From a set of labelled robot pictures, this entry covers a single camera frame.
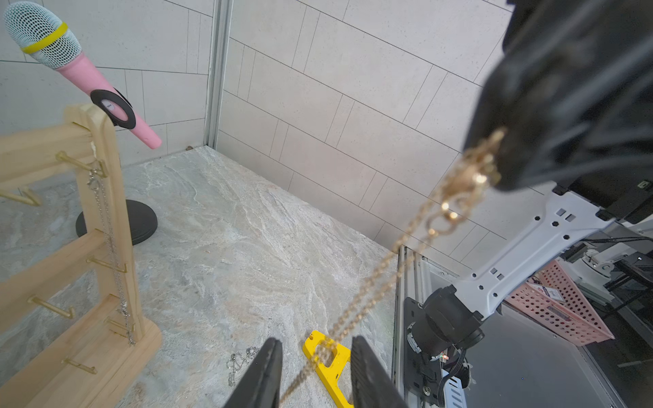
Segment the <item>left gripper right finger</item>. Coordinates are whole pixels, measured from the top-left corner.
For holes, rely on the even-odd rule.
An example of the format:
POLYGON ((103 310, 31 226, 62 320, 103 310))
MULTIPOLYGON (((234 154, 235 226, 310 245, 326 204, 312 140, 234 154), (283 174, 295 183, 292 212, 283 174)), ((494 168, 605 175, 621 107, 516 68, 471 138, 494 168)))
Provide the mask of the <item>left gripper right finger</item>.
POLYGON ((350 370, 355 408, 406 407, 403 397, 363 336, 352 338, 350 370))

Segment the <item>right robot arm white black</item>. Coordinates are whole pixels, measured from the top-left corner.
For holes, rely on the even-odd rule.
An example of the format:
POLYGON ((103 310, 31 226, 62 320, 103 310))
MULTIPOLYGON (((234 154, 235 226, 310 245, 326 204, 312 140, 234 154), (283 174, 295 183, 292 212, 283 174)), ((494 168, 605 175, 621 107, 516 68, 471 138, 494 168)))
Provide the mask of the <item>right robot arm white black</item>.
POLYGON ((471 277, 436 290, 406 329, 430 359, 468 350, 527 278, 611 223, 652 211, 652 4, 517 1, 464 155, 436 195, 452 224, 488 187, 547 182, 544 207, 471 277))

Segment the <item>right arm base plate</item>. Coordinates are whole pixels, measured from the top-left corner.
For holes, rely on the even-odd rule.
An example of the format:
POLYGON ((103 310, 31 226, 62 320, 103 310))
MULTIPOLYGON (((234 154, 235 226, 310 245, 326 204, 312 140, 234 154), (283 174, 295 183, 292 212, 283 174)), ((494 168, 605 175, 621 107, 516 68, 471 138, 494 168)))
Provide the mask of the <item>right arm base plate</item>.
POLYGON ((449 348, 438 355, 423 353, 413 338, 418 319, 423 309, 417 303, 417 317, 406 330, 406 340, 416 355, 420 355, 419 372, 423 375, 425 407, 465 407, 465 389, 469 385, 469 364, 461 360, 455 348, 449 348))

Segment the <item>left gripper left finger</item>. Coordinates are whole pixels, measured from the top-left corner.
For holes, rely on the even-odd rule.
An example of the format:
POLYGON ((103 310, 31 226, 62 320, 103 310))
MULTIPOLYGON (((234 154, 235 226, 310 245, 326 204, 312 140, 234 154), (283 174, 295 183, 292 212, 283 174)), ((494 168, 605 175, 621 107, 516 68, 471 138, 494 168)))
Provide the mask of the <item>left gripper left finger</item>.
POLYGON ((282 342, 268 338, 254 357, 224 408, 277 408, 282 380, 282 342))

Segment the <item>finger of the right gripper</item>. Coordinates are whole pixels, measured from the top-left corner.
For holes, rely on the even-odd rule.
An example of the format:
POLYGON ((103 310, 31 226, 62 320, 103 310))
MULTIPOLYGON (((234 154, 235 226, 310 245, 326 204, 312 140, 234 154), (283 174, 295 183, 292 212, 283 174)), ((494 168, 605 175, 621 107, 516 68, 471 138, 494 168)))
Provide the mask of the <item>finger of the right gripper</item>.
POLYGON ((503 139, 498 189, 652 164, 652 4, 516 1, 466 146, 503 139))

